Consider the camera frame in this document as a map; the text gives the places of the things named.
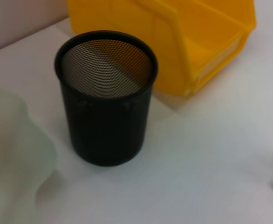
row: plastic bin lip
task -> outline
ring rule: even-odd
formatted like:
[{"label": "plastic bin lip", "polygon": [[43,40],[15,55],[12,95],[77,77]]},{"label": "plastic bin lip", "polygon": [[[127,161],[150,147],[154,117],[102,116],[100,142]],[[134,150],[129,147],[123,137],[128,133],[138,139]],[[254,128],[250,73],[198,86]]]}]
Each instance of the plastic bin lip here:
[{"label": "plastic bin lip", "polygon": [[[245,34],[245,32],[243,30],[240,30],[237,34],[235,34],[233,37],[231,37],[228,41],[226,41],[223,46],[221,46],[220,48],[218,48],[215,53],[213,54],[212,59],[218,57],[219,55],[221,55],[221,53],[227,49],[231,44],[233,44],[234,42],[236,42],[238,39],[242,38],[243,35]],[[210,63],[212,61],[212,59],[209,60],[205,60],[196,70],[192,70],[194,72],[198,72],[201,71],[208,63]]]},{"label": "plastic bin lip", "polygon": [[[83,92],[80,92],[76,88],[72,87],[69,85],[63,78],[63,72],[61,70],[61,60],[63,56],[71,50],[73,47],[78,45],[78,43],[83,43],[83,42],[88,42],[88,41],[93,41],[93,40],[117,40],[117,41],[122,41],[129,43],[137,48],[139,48],[141,51],[143,51],[151,60],[152,62],[152,77],[151,81],[143,87],[141,90],[127,95],[123,97],[116,97],[116,98],[105,98],[105,97],[94,97],[88,94],[85,94]],[[56,54],[55,57],[55,71],[57,74],[57,77],[59,78],[60,82],[66,86],[70,91],[72,91],[74,94],[79,94],[82,96],[84,99],[88,100],[94,100],[94,101],[118,101],[118,100],[130,100],[136,96],[142,95],[145,93],[150,87],[153,86],[153,83],[155,82],[158,74],[158,62],[155,54],[151,50],[151,48],[141,41],[140,39],[118,31],[111,31],[111,30],[98,30],[98,31],[91,31],[87,33],[83,33],[80,35],[77,35],[70,40],[68,40],[66,43],[62,45],[62,47],[59,49],[58,53]]]}]

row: yellow plastic bin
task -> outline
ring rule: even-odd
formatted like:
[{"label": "yellow plastic bin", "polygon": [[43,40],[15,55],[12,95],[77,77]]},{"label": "yellow plastic bin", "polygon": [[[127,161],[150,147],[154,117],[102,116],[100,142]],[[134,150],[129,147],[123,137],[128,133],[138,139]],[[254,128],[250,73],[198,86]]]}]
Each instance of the yellow plastic bin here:
[{"label": "yellow plastic bin", "polygon": [[155,88],[198,91],[244,47],[255,28],[253,0],[68,0],[72,29],[115,30],[156,53]]}]

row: metal mesh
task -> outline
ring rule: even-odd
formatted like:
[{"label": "metal mesh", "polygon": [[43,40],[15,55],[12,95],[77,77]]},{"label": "metal mesh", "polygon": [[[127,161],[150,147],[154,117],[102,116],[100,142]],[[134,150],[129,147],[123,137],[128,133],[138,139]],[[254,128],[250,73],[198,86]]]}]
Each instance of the metal mesh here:
[{"label": "metal mesh", "polygon": [[140,91],[153,79],[152,61],[138,47],[117,40],[94,40],[62,58],[63,79],[82,93],[118,98]]}]

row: white wall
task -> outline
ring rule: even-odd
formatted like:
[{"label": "white wall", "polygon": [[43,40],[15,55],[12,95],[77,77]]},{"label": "white wall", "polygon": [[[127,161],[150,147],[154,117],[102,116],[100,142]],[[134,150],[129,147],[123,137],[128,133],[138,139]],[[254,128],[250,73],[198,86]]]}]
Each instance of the white wall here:
[{"label": "white wall", "polygon": [[66,0],[0,0],[0,48],[67,17]]}]

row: mesh cup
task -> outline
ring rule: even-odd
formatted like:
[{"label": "mesh cup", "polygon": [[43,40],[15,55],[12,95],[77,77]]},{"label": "mesh cup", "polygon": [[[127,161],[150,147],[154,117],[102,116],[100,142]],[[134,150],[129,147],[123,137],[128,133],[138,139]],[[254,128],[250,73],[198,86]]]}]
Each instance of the mesh cup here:
[{"label": "mesh cup", "polygon": [[86,161],[114,166],[141,149],[157,60],[141,40],[94,31],[66,42],[56,74],[75,151]]}]

